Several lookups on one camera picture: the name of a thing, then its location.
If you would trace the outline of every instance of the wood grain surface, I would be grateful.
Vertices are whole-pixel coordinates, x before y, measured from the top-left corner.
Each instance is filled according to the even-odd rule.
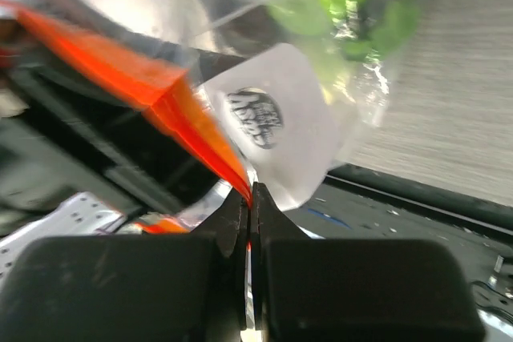
[[[430,0],[352,163],[513,204],[513,0]]]

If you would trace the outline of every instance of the plastic wrap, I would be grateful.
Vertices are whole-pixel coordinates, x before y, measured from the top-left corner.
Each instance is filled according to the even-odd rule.
[[[97,34],[188,69],[196,96],[282,210],[304,203],[333,159],[344,159],[367,127],[380,124],[422,5],[81,1],[95,12],[86,24]]]

